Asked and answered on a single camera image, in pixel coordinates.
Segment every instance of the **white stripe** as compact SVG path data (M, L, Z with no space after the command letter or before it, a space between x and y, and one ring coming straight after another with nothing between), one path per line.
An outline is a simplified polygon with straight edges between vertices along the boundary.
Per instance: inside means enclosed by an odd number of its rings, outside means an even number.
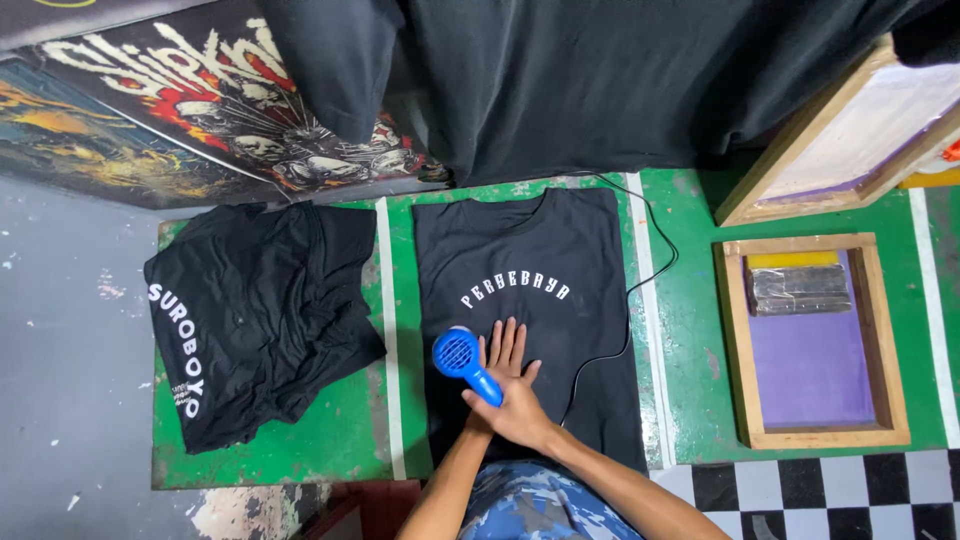
M909 191L913 233L917 237L920 273L924 279L926 320L930 326L930 346L933 349L933 371L937 378L937 393L940 395L940 414L944 417L947 446L960 448L960 423L957 421L957 403L953 397L953 379L950 376L950 362L947 354L947 333L944 330L944 312L940 304L940 284L937 281L937 265L933 260L933 244L930 242L930 222L926 215L926 195L922 187L914 187Z
M387 347L387 421L394 480L407 479L403 461L403 423L400 417L400 374L396 356L396 304L394 298L394 253L390 247L390 216L387 199L376 202L376 236L380 246L380 291L383 294L383 340Z
M626 173L627 188L639 195L643 194L643 183L639 173ZM653 254L650 251L650 232L647 228L647 208L639 197L630 196L630 209L634 217L634 243L636 245L637 269L641 279L654 274ZM640 288L643 300L643 320L647 327L647 348L650 351L650 371L653 376L654 402L657 406L657 428L660 432L660 456L663 468L677 464L677 451L674 446L673 412L666 391L666 370L663 362L663 342L661 340L660 309L657 306L657 289L654 282Z

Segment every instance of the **t-shirt sleeve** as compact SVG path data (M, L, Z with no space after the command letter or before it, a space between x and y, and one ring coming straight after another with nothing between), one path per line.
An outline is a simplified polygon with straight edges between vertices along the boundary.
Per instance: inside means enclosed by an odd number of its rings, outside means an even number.
M403 13L393 0L257 0L276 49L320 124L369 143Z
M899 21L893 35L903 65L960 62L960 0L921 3Z

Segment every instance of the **blue hair dryer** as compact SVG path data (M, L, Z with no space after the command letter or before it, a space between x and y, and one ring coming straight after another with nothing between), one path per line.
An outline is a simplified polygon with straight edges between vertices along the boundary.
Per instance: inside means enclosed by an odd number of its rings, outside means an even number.
M433 363L446 377L465 380L490 405L503 403L500 385L480 365L480 343L470 330L452 327L441 334L433 342Z

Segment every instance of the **fingers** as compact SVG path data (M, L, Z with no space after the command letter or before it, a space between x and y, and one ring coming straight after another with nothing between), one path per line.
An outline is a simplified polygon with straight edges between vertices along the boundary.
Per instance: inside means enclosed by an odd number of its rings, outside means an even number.
M537 378L537 373L540 372L540 366L542 366L542 364L543 362L539 360L530 362L530 365L527 366L527 372L523 374L523 377L521 377L524 384L530 386L534 383L534 380Z
M460 395L464 398L464 401L467 402L467 405L469 405L474 412L479 414L480 417L486 420L488 424L492 425L493 418L498 412L500 412L500 409L487 403L486 400L481 398L473 390L464 390Z
M503 337L503 323L497 321L493 323L493 334L490 339L490 361L487 367L493 367L500 359L500 340Z
M481 335L477 342L480 346L480 366L487 367L487 340Z
M523 366L523 349L527 344L527 325L520 325L516 329L516 340L514 349L510 353L510 374L514 377L520 376L520 369Z
M499 362L500 360L503 360L505 362L510 361L510 354L514 350L515 334L516 334L516 319L514 317L510 317L509 319L507 319L507 324L503 329L503 342L500 344L500 358L497 359L497 362Z

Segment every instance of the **black t-shirt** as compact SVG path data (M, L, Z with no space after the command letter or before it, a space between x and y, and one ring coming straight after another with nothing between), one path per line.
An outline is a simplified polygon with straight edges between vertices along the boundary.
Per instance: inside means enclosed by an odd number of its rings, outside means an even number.
M891 29L913 65L960 61L951 2L259 0L307 103L350 142L369 140L399 48L460 186L692 166L773 128Z
M201 214L144 265L188 454L297 422L321 388L385 354L360 293L375 212L264 208Z
M506 203L465 200L413 207L420 268L424 392L430 449L443 458L468 408L461 380L429 351L447 328L489 338L496 320L527 325L524 363L543 410L560 422L577 369L616 355L627 337L626 283L616 198L606 188L546 189ZM594 450L645 471L633 348L585 367L565 426ZM510 452L509 445L501 452Z

